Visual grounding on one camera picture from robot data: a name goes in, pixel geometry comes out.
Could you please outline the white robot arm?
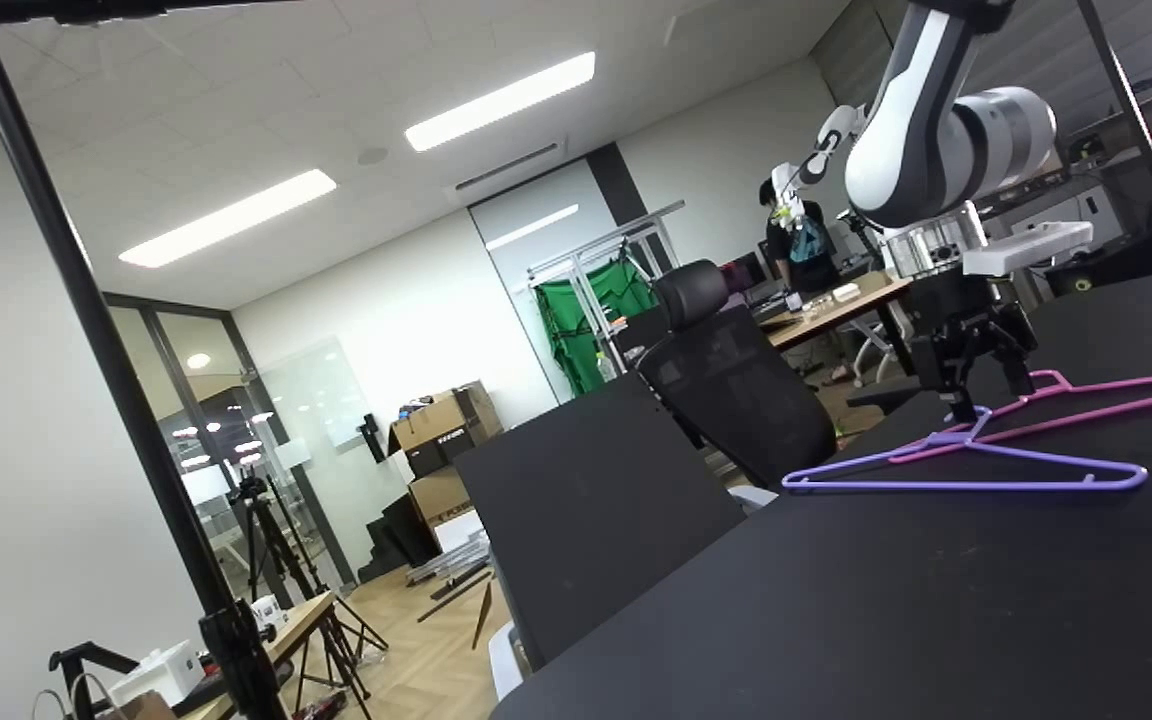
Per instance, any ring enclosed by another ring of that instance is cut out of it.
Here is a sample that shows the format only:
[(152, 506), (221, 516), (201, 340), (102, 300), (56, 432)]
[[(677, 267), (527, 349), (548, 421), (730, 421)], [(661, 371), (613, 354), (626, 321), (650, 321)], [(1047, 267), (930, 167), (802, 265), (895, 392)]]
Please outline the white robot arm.
[[(959, 69), (975, 36), (990, 36), (1014, 0), (907, 0), (892, 56), (844, 163), (847, 205), (885, 222), (907, 226), (950, 217), (981, 193), (1031, 172), (1056, 140), (1056, 112), (1028, 89), (959, 90)], [(907, 288), (910, 362), (927, 392), (965, 425), (975, 421), (969, 371), (981, 353), (1005, 362), (1014, 392), (1028, 392), (1025, 354), (1037, 349), (1014, 303), (959, 265)]]

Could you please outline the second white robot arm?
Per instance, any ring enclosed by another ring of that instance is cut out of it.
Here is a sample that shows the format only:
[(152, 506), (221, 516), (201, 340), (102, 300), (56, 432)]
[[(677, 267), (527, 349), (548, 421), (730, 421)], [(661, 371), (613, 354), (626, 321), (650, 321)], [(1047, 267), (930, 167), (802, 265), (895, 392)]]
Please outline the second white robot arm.
[(809, 185), (820, 185), (827, 175), (832, 154), (855, 140), (869, 123), (862, 104), (836, 104), (827, 118), (814, 129), (814, 143), (801, 163), (777, 163), (766, 172), (770, 199), (787, 208)]

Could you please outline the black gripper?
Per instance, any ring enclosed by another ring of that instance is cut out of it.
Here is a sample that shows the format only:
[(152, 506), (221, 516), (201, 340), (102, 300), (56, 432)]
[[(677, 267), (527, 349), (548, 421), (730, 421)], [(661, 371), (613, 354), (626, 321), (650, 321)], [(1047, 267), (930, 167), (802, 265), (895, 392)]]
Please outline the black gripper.
[(934, 395), (948, 421), (972, 425), (975, 399), (969, 371), (981, 354), (1000, 368), (1007, 399), (1031, 395), (1028, 353), (1037, 349), (1031, 322), (1018, 303), (1000, 300), (983, 277), (941, 273), (907, 288), (910, 314), (910, 368), (919, 380), (941, 380)]

